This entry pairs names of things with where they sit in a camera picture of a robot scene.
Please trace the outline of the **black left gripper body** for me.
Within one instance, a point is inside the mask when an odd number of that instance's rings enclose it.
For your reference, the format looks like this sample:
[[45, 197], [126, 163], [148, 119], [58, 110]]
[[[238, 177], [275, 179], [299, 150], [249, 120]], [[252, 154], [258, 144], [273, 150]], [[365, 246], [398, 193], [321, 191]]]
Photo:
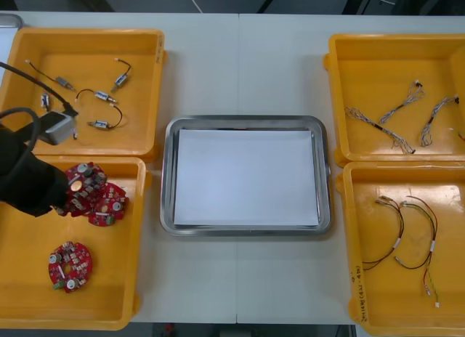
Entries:
[[45, 197], [51, 183], [52, 172], [48, 164], [29, 151], [14, 178], [14, 207], [34, 217], [47, 214], [51, 207]]

